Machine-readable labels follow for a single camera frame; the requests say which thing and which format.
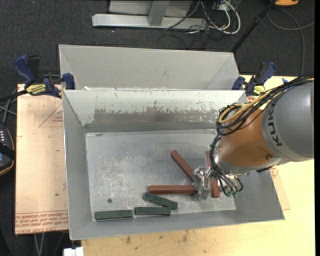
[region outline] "metal stand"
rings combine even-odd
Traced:
[[[166,29],[183,19],[182,17],[165,16],[167,11],[170,13],[170,8],[176,9],[169,0],[152,1],[147,15],[127,15],[127,14],[96,14],[92,17],[93,27],[129,27],[129,28],[148,28],[148,29]],[[184,1],[180,3],[180,13],[188,11],[192,1]],[[147,5],[148,3],[128,3],[127,6],[134,8],[134,5]],[[174,29],[189,29],[191,26],[201,26],[204,20],[202,18],[186,18]]]

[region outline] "black cable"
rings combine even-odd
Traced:
[[[162,39],[165,38],[165,37],[176,38],[176,39],[178,39],[182,44],[184,44],[186,50],[189,50],[189,49],[190,49],[189,45],[188,45],[182,38],[180,38],[179,36],[177,36],[177,35],[175,35],[175,34],[164,34],[164,35],[160,36],[160,37],[157,39],[157,41],[156,41],[156,47],[157,47],[158,49],[164,49],[164,48],[160,48],[160,47],[159,47],[159,42],[160,42],[160,40],[162,40]]]
[[[239,107],[236,106],[234,109],[232,109],[232,107],[234,105],[230,105],[227,108],[226,107],[222,108],[219,111],[218,120],[216,122],[217,133],[221,136],[225,136],[225,135],[232,134],[235,131],[238,131],[240,129],[243,129],[244,127],[248,126],[248,124],[246,124],[246,126],[243,126],[243,124],[248,119],[248,117],[252,113],[254,113],[256,110],[258,110],[262,105],[266,104],[268,106],[269,104],[275,102],[283,93],[285,93],[289,89],[292,89],[293,87],[310,83],[312,81],[310,79],[312,79],[313,76],[314,76],[313,74],[303,75],[303,76],[300,76],[300,77],[293,79],[290,82],[286,82],[276,88],[273,88],[273,89],[270,89],[270,90],[263,92],[261,95],[266,94],[266,93],[269,93],[269,95],[262,98],[259,102],[257,102],[255,105],[253,105],[247,111],[243,112],[242,115],[237,117],[235,120],[230,121],[228,124],[220,123],[220,121],[219,121],[223,111],[229,108],[228,113],[225,114],[225,116],[223,118],[225,120],[226,118],[228,118],[229,113],[231,113],[232,111],[234,111],[235,109],[237,109]]]
[[[20,95],[24,95],[24,94],[27,94],[28,92],[26,90],[23,90],[23,91],[19,91],[19,92],[16,92],[14,94],[11,94],[11,95],[8,95],[6,97],[3,97],[3,98],[0,98],[0,102],[4,102],[6,100],[9,100],[9,99],[12,99],[12,98],[15,98],[15,97],[18,97]]]
[[[241,186],[241,188],[239,189],[239,192],[240,192],[241,190],[244,189],[244,184],[240,181],[240,179],[238,177],[236,177],[235,179],[239,182],[239,184]]]
[[[183,19],[181,19],[181,20],[180,20],[179,22],[177,22],[176,24],[174,24],[174,25],[172,25],[172,26],[170,26],[170,27],[165,28],[164,31],[173,29],[173,28],[175,28],[176,26],[180,25],[182,22],[184,22],[187,18],[189,18],[192,14],[195,13],[195,11],[196,11],[196,10],[198,9],[198,7],[199,7],[199,4],[200,4],[200,1],[197,2],[195,8],[193,9],[193,11],[192,11],[190,14],[188,14],[187,16],[185,16]]]

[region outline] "cable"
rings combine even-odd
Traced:
[[[221,136],[226,136],[234,133],[235,131],[243,129],[252,123],[255,118],[257,118],[256,116],[249,124],[243,126],[248,117],[256,110],[264,106],[261,111],[262,113],[265,109],[267,109],[269,104],[275,102],[287,90],[296,86],[310,83],[313,78],[313,74],[299,76],[290,82],[286,82],[278,87],[263,92],[260,97],[256,98],[250,103],[234,103],[222,108],[219,111],[218,119],[216,121],[217,133]]]
[[[172,25],[172,26],[170,26],[170,27],[165,28],[164,31],[173,29],[173,28],[175,28],[176,26],[180,25],[182,22],[184,22],[187,18],[189,18],[192,14],[195,13],[195,11],[198,9],[199,4],[200,4],[200,1],[197,2],[195,8],[193,9],[193,11],[192,11],[190,14],[188,14],[187,16],[185,16],[183,19],[181,19],[181,20],[180,20],[179,22],[177,22],[176,24],[174,24],[174,25]]]
[[[278,29],[286,30],[286,31],[296,31],[296,30],[299,30],[300,35],[301,35],[301,40],[302,40],[302,63],[301,63],[301,71],[300,71],[300,75],[302,76],[302,74],[304,73],[304,69],[305,69],[305,54],[306,54],[306,53],[305,53],[305,51],[306,51],[306,49],[305,49],[305,37],[304,37],[304,34],[303,34],[303,32],[302,32],[302,29],[305,29],[305,28],[311,26],[313,23],[315,23],[315,21],[312,21],[312,22],[309,23],[308,25],[305,25],[305,26],[300,27],[300,25],[299,25],[299,23],[297,22],[297,20],[296,20],[290,13],[288,13],[287,11],[282,10],[282,9],[279,10],[279,11],[282,11],[283,13],[287,14],[287,15],[294,21],[294,23],[296,24],[297,28],[281,27],[281,26],[273,23],[273,22],[271,21],[268,13],[266,14],[266,17],[267,17],[268,21],[269,21],[272,25],[274,25],[276,28],[278,28]]]
[[[56,256],[56,254],[57,254],[57,252],[58,252],[58,249],[59,249],[59,245],[60,245],[60,243],[61,243],[62,238],[64,237],[64,235],[65,235],[65,232],[62,232],[62,235],[60,236],[60,239],[59,239],[59,241],[58,241],[58,243],[56,244],[56,247],[55,247],[55,249],[54,249],[53,256]]]
[[[186,47],[187,50],[190,49],[190,47],[188,46],[188,44],[187,44],[182,38],[180,38],[179,36],[177,36],[177,35],[175,35],[175,34],[164,34],[164,35],[160,36],[160,37],[157,39],[157,41],[156,41],[156,47],[157,47],[158,49],[160,49],[160,48],[159,48],[159,42],[160,42],[160,40],[163,39],[163,38],[165,38],[165,37],[173,37],[173,38],[176,38],[176,39],[178,39],[181,43],[184,44],[184,46]]]
[[[36,254],[37,254],[38,256],[41,256],[41,252],[40,252],[40,250],[39,250],[39,246],[38,246],[38,241],[37,241],[37,236],[36,236],[36,234],[34,234],[33,237],[34,237]]]
[[[221,31],[222,33],[224,34],[227,34],[227,35],[234,35],[236,33],[239,32],[240,28],[241,28],[241,20],[240,20],[240,16],[238,14],[238,12],[236,11],[236,9],[226,0],[223,0],[223,2],[225,4],[227,4],[235,13],[235,16],[236,16],[236,20],[237,20],[237,23],[238,23],[238,27],[235,31],[232,31],[232,32],[229,32],[229,31],[225,31],[226,28],[223,28],[223,27],[218,27],[216,26],[215,24],[212,24],[212,25],[209,25],[209,28],[211,29],[215,29],[215,30],[218,30],[218,31]]]
[[[288,12],[286,12],[285,10],[282,10],[282,9],[281,9],[281,10],[279,10],[279,11],[282,11],[282,12],[290,15],[290,14],[289,14]],[[315,21],[312,21],[311,23],[309,23],[308,25],[305,25],[305,26],[301,26],[301,27],[297,27],[297,28],[289,28],[289,27],[283,27],[283,26],[279,26],[279,25],[275,24],[275,23],[270,19],[269,13],[266,14],[266,17],[267,17],[268,21],[269,21],[272,25],[274,25],[275,27],[277,27],[278,29],[288,30],[288,31],[303,30],[303,29],[305,29],[305,28],[308,28],[308,27],[312,26],[312,25],[315,23]]]

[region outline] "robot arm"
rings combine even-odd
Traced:
[[[312,78],[298,77],[264,92],[251,103],[235,103],[222,109],[218,136],[211,145],[213,177],[238,193],[238,175],[312,159]]]

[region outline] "black floor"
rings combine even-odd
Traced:
[[[203,34],[190,36],[174,29],[92,28],[91,17],[96,13],[105,13],[107,1],[1,0],[0,97],[10,94],[17,83],[24,81],[13,69],[13,61],[21,55],[40,55],[42,70],[58,74],[59,44],[229,52],[255,16],[269,3],[269,0],[238,1],[237,11],[241,18],[239,33],[222,36],[214,32],[205,38]],[[296,23],[303,27],[315,19],[315,0],[300,0],[296,7],[282,10],[289,15],[279,9],[269,12],[274,23],[286,28],[296,28]],[[198,10],[195,15],[201,16],[203,13]],[[272,25],[267,17],[235,53],[241,74],[252,74],[257,71],[260,62],[272,61],[277,67],[277,76],[314,73],[314,56],[315,24],[302,30],[284,30]],[[10,106],[10,110],[16,110],[15,104]],[[15,138],[14,115],[8,115],[6,126]],[[34,236],[15,236],[13,233],[14,177],[14,169],[0,176],[0,256],[10,253],[14,256],[33,256],[36,255]],[[72,246],[68,234],[46,233],[42,255],[53,255],[59,241],[58,248]]]

